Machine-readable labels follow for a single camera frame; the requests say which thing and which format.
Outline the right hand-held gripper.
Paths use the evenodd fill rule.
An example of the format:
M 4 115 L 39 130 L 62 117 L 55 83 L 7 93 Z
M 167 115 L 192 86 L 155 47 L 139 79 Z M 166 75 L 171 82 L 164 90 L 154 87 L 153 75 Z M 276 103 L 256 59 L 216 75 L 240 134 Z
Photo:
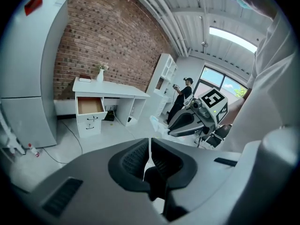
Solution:
M 187 136 L 201 129 L 205 134 L 210 134 L 227 113 L 228 98 L 219 90 L 211 88 L 194 99 L 188 109 L 181 109 L 173 116 L 168 125 L 168 135 Z M 201 122 L 192 123 L 195 114 Z

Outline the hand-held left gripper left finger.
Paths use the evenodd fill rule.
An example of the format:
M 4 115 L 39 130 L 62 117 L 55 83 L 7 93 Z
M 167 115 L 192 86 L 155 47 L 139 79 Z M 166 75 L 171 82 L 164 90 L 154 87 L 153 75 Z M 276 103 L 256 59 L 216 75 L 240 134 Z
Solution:
M 149 160 L 149 140 L 134 140 L 128 148 L 114 154 L 108 162 L 111 178 L 126 191 L 150 192 L 149 183 L 143 180 Z

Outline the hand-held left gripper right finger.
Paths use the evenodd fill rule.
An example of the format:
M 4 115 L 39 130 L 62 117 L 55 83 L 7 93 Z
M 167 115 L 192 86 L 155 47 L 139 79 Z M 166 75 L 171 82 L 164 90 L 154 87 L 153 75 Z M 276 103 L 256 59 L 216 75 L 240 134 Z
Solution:
M 184 145 L 165 139 L 151 139 L 151 158 L 166 183 L 166 191 L 185 188 L 197 172 L 193 157 L 180 149 Z

